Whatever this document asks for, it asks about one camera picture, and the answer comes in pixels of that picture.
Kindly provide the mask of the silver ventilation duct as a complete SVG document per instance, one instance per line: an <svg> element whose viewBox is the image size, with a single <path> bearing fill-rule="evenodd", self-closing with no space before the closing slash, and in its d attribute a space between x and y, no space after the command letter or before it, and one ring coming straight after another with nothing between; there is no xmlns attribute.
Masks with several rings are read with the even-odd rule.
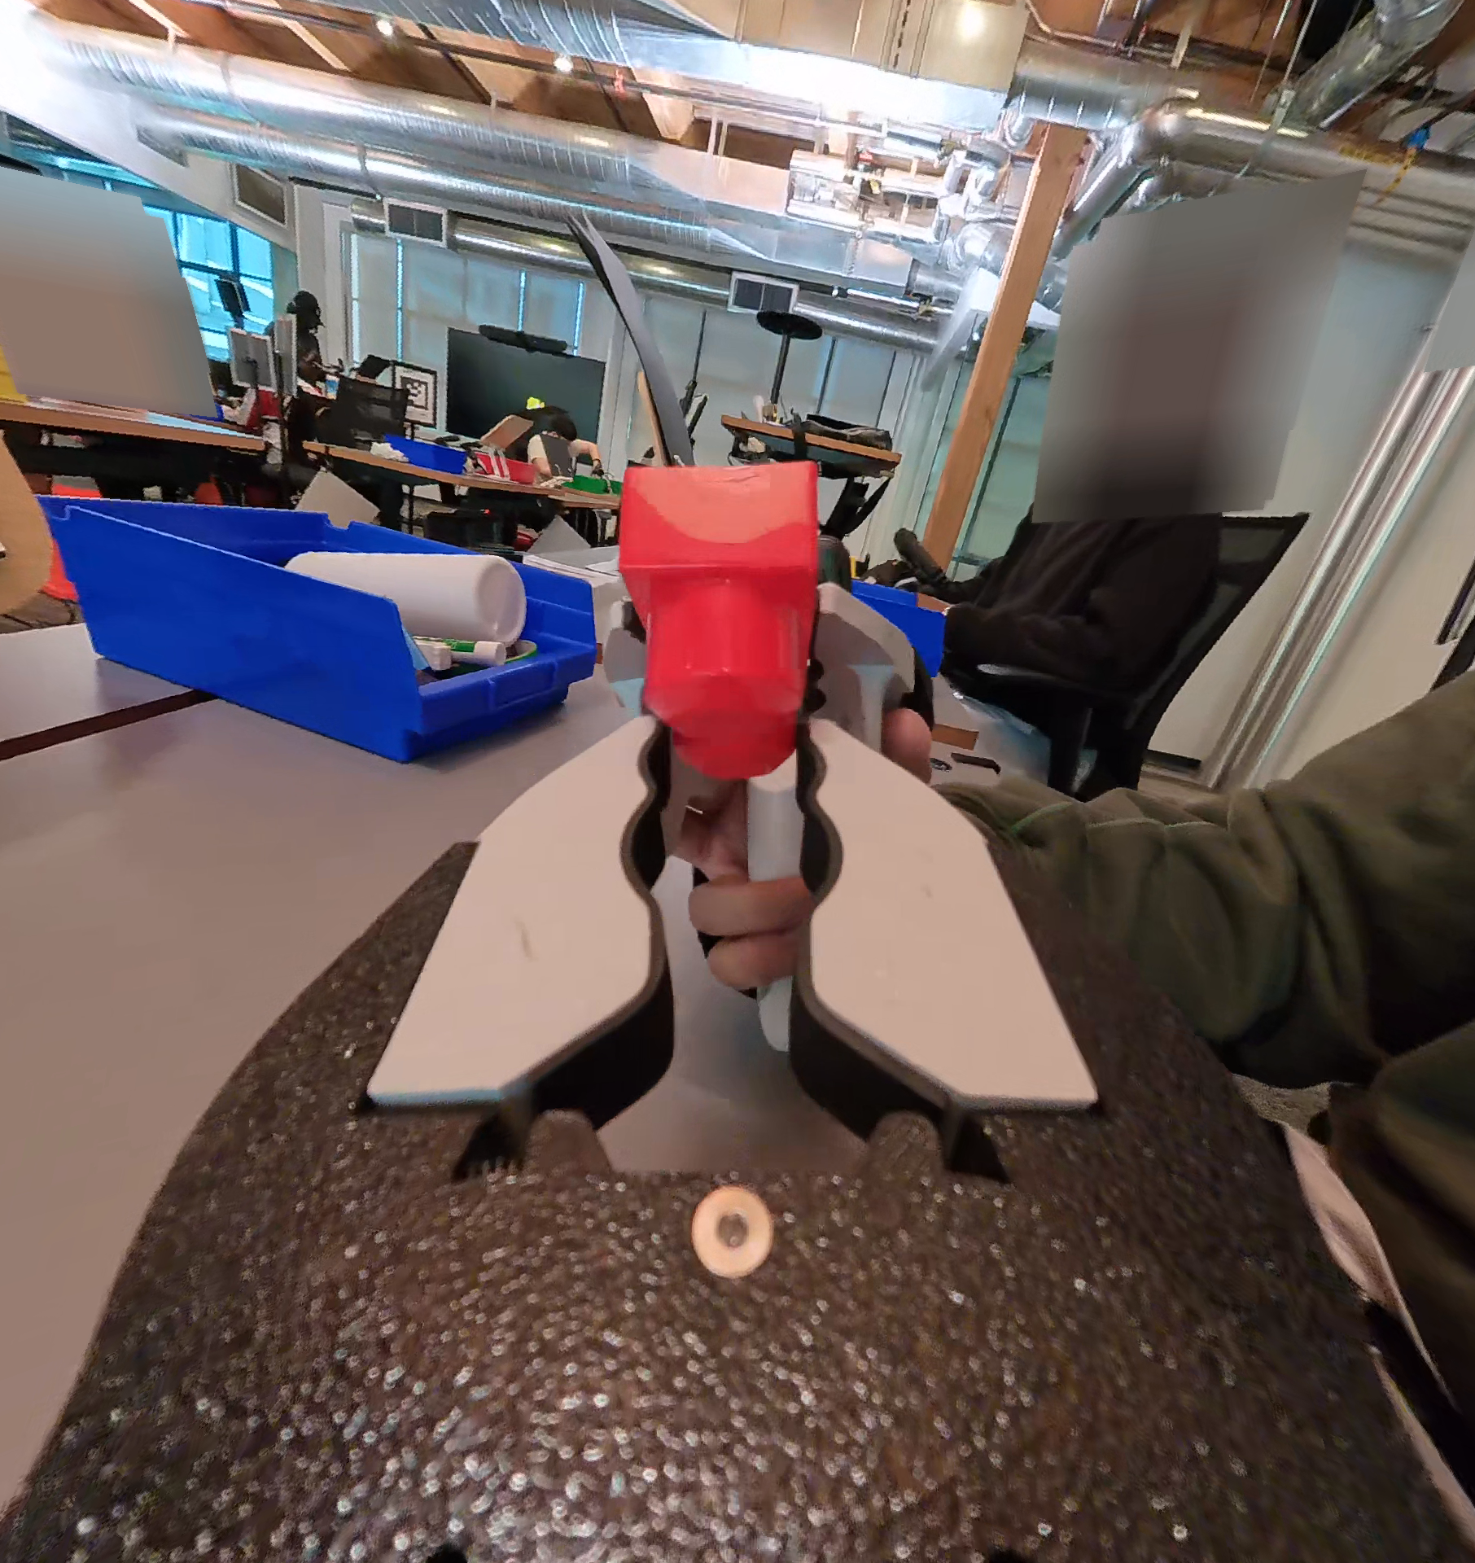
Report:
<svg viewBox="0 0 1475 1563"><path fill-rule="evenodd" d="M767 112L787 126L868 134L925 131L946 141L995 144L1005 120L1088 133L1115 131L1146 110L1211 103L1194 73L1049 38L1023 37L1005 79L979 63L975 43L931 74L905 73L829 51L731 37L674 2L477 2L489 38L552 46L599 74L624 69L630 87L697 103ZM143 108L137 134L176 160L184 151L259 165L264 133L282 138L279 165L298 170L305 138L357 146L353 180L380 195L433 190L458 206L500 208L479 193L489 180L542 217L544 198L591 198L596 224L634 243L725 263L904 284L915 263L954 276L948 224L857 216L800 203L788 169L713 157L627 129L479 103L443 94L358 82L254 55L158 43L38 9L31 35L56 64Z"/></svg>

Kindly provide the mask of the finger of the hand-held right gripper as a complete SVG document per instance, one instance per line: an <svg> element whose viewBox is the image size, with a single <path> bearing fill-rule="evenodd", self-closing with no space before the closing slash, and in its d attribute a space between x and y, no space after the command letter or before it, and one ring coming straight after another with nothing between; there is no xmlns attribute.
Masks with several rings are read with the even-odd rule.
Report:
<svg viewBox="0 0 1475 1563"><path fill-rule="evenodd" d="M603 673L619 704L632 717L650 714L647 694L650 639L630 595L622 595L611 603L599 649Z"/></svg>
<svg viewBox="0 0 1475 1563"><path fill-rule="evenodd" d="M917 686L917 654L901 628L844 585L819 584L817 602L814 714L857 738L881 738L886 711Z"/></svg>

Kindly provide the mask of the red building block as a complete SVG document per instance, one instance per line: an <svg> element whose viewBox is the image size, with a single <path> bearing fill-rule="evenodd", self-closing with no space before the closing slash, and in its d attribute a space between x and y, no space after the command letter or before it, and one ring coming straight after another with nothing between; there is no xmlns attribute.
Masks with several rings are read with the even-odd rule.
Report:
<svg viewBox="0 0 1475 1563"><path fill-rule="evenodd" d="M795 751L817 615L814 462L640 465L620 574L647 637L643 706L695 771L751 779Z"/></svg>

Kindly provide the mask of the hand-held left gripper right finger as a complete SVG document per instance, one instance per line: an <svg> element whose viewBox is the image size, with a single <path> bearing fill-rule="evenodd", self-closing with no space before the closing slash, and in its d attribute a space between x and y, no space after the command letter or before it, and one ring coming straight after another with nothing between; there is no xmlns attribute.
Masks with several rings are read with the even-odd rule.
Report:
<svg viewBox="0 0 1475 1563"><path fill-rule="evenodd" d="M896 1113L962 1136L988 1113L1094 1108L982 830L821 716L798 743L798 804L813 908L788 1058L804 1092L857 1136Z"/></svg>

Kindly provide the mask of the blue bin with white tag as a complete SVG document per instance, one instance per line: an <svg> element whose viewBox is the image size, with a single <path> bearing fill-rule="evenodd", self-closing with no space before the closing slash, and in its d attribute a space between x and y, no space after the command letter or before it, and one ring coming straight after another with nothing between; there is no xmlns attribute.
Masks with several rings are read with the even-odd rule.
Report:
<svg viewBox="0 0 1475 1563"><path fill-rule="evenodd" d="M915 592L866 579L855 580L852 592L904 633L928 675L940 673L946 639L946 615L941 610L923 605Z"/></svg>

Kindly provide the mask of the white cylinder roll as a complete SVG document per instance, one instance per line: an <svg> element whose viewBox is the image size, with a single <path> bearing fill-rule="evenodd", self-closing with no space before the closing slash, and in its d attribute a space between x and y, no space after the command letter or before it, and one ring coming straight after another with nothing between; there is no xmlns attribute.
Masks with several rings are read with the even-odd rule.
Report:
<svg viewBox="0 0 1475 1563"><path fill-rule="evenodd" d="M503 556L306 551L283 567L389 600L414 636L511 646L526 629L528 589Z"/></svg>

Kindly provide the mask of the person's right hand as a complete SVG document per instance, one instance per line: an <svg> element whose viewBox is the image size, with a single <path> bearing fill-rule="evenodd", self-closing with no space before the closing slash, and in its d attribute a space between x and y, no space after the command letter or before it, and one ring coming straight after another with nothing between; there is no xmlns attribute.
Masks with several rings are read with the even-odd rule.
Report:
<svg viewBox="0 0 1475 1563"><path fill-rule="evenodd" d="M738 991L759 991L793 976L813 896L798 874L751 877L747 784L721 781L695 795L677 830L674 854L700 878L689 896L689 917L710 944L710 973Z"/></svg>

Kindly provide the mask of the black board on white stand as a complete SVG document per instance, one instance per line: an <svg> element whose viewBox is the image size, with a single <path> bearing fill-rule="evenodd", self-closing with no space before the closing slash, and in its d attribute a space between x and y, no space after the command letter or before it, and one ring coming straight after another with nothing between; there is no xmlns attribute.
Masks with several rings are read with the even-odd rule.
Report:
<svg viewBox="0 0 1475 1563"><path fill-rule="evenodd" d="M627 268L585 213L570 213L567 224L629 335L643 380L643 400L648 406L658 458L663 463L694 465L694 442L677 387L663 361L645 305Z"/></svg>

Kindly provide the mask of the person's right forearm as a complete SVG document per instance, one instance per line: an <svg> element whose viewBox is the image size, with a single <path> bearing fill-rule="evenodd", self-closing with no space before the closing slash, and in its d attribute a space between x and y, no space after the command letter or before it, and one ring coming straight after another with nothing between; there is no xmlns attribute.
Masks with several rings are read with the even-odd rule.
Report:
<svg viewBox="0 0 1475 1563"><path fill-rule="evenodd" d="M943 797L1058 888L1238 1074L1475 1085L1475 668L1293 776L1177 807Z"/></svg>

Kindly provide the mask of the wooden top standing desk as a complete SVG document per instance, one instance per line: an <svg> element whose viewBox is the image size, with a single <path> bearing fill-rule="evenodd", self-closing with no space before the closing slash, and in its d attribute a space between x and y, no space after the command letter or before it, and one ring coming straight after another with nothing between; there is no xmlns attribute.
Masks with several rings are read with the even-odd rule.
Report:
<svg viewBox="0 0 1475 1563"><path fill-rule="evenodd" d="M780 424L725 413L720 419L731 436L731 458L743 462L804 460L817 465L827 480L883 480L896 473L901 452L878 444L845 439L808 424Z"/></svg>

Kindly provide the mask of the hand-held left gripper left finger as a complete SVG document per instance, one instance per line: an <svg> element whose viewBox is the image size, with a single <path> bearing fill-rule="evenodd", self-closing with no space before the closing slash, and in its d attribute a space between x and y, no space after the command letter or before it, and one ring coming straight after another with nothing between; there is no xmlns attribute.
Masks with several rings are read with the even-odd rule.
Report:
<svg viewBox="0 0 1475 1563"><path fill-rule="evenodd" d="M490 821L367 1084L381 1110L611 1123L674 1054L669 735L635 716Z"/></svg>

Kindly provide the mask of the grey cardboard sheet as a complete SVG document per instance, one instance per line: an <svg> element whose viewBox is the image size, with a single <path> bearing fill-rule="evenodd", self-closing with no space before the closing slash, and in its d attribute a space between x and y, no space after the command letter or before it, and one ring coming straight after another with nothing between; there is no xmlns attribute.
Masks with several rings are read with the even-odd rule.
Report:
<svg viewBox="0 0 1475 1563"><path fill-rule="evenodd" d="M323 514L339 528L352 523L380 522L376 497L363 494L347 480L326 468L318 468L295 501L300 512Z"/></svg>

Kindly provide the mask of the wooden pillar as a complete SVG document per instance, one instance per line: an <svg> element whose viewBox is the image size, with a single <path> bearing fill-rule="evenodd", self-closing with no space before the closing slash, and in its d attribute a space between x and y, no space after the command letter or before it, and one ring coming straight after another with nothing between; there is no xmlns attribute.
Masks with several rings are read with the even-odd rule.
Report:
<svg viewBox="0 0 1475 1563"><path fill-rule="evenodd" d="M961 540L1086 136L1080 126L1044 128L922 535L940 567L951 563Z"/></svg>

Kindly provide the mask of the person's torso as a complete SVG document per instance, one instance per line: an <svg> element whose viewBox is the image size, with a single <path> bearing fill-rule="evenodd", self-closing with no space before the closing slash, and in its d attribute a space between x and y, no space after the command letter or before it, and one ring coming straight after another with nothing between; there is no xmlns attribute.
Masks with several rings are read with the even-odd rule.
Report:
<svg viewBox="0 0 1475 1563"><path fill-rule="evenodd" d="M1358 1290L1373 1364L1475 1554L1475 1020L1338 1088L1327 1139L1285 1129Z"/></svg>

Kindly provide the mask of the black floor lamp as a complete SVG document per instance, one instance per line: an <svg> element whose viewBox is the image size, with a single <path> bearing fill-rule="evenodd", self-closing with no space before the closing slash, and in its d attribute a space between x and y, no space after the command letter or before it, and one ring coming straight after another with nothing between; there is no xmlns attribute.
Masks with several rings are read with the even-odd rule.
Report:
<svg viewBox="0 0 1475 1563"><path fill-rule="evenodd" d="M769 400L765 403L767 410L762 413L762 418L770 423L787 424L790 413L787 410L783 387L791 348L796 341L821 341L824 326L821 322L795 309L759 309L754 318L762 330L780 341Z"/></svg>

